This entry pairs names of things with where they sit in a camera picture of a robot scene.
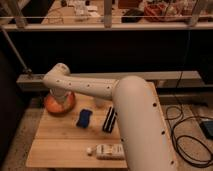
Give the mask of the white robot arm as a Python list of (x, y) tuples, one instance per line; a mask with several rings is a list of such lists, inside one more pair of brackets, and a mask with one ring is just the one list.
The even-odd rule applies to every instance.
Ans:
[(67, 65), (58, 63), (43, 83), (59, 102), (67, 91), (113, 102), (128, 171), (178, 171), (158, 96), (146, 80), (73, 77)]

